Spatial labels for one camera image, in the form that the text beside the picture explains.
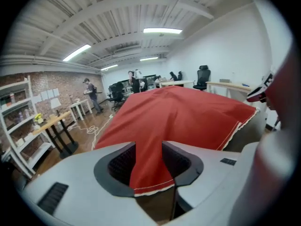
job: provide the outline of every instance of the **exposed brick wall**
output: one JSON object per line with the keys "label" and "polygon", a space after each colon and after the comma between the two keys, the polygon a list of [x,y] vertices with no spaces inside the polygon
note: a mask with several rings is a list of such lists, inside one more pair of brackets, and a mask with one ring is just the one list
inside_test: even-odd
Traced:
{"label": "exposed brick wall", "polygon": [[[69,110],[71,105],[69,95],[73,96],[73,100],[79,98],[80,100],[88,99],[91,108],[93,104],[90,101],[89,96],[83,94],[83,91],[87,88],[87,85],[83,83],[84,79],[87,77],[90,81],[97,87],[97,92],[104,91],[101,76],[84,74],[84,73],[72,73],[72,72],[36,72],[36,73],[20,73],[8,75],[0,78],[0,87],[8,85],[15,82],[24,81],[24,77],[30,75],[32,92],[34,96],[37,96],[42,91],[48,89],[59,89],[60,95],[57,97],[61,102],[62,106],[59,107],[59,111],[65,112]],[[105,94],[97,94],[98,102],[101,102],[106,99]],[[16,101],[22,100],[25,98],[25,93],[20,93],[15,95]],[[83,104],[85,111],[88,110],[86,103]],[[21,110],[15,111],[10,115],[5,117],[5,122],[7,126],[14,122],[15,117],[21,111],[23,117],[25,118],[24,110],[28,107],[24,107]],[[49,115],[53,114],[53,111],[50,107],[50,99],[36,103],[36,108],[38,113],[41,113],[43,119],[48,119]],[[71,115],[65,118],[65,125],[68,125],[73,121]],[[29,132],[32,131],[32,122],[28,122],[25,125],[21,126],[18,130],[14,131],[11,136],[14,141],[17,141],[21,137],[25,137]],[[6,150],[9,147],[9,142],[4,134],[2,125],[0,124],[0,139],[2,141],[2,149]],[[40,137],[37,137],[34,141],[31,142],[24,150],[23,153],[27,156],[31,156],[32,153],[41,145],[42,141]]]}

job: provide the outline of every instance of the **paper on wall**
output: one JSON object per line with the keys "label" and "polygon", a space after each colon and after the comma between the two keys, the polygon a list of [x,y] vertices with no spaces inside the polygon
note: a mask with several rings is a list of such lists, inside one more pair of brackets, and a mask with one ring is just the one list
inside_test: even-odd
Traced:
{"label": "paper on wall", "polygon": [[59,96],[60,95],[60,93],[58,91],[58,88],[53,89],[53,93],[54,93],[55,96]]}
{"label": "paper on wall", "polygon": [[42,100],[48,100],[48,94],[47,91],[42,91],[41,92]]}
{"label": "paper on wall", "polygon": [[47,90],[47,94],[48,94],[48,98],[49,98],[49,99],[52,98],[52,97],[54,97],[54,94],[53,94],[53,90],[52,90],[52,89]]}
{"label": "paper on wall", "polygon": [[42,101],[42,98],[41,98],[41,95],[40,94],[38,94],[37,96],[34,96],[33,98],[32,98],[32,102],[34,103],[34,104],[36,104],[36,103],[38,103],[38,102],[41,102]]}

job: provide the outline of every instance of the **red cover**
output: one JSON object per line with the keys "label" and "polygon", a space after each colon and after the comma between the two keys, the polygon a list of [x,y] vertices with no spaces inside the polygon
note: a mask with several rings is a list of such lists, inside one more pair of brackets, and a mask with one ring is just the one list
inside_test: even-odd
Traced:
{"label": "red cover", "polygon": [[130,187],[135,196],[150,195],[174,185],[162,161],[163,140],[222,150],[255,113],[254,107],[195,89],[153,89],[127,99],[95,149],[135,141]]}

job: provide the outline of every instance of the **backpack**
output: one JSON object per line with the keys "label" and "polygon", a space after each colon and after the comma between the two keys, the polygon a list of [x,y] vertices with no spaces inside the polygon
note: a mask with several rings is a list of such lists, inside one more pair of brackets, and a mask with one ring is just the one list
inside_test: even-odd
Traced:
{"label": "backpack", "polygon": [[140,70],[135,70],[135,79],[142,80],[143,76]]}

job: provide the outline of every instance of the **white ceiling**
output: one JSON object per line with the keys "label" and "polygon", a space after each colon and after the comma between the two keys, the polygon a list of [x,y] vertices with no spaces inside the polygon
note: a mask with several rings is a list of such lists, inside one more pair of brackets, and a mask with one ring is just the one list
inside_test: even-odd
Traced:
{"label": "white ceiling", "polygon": [[[192,24],[213,21],[223,0],[32,0],[18,18],[5,46],[1,65],[53,63],[98,71],[141,57],[164,58],[171,45],[187,37]],[[180,35],[143,34],[144,28],[182,29]],[[92,46],[69,62],[70,53]],[[136,55],[112,56],[128,46]]]}

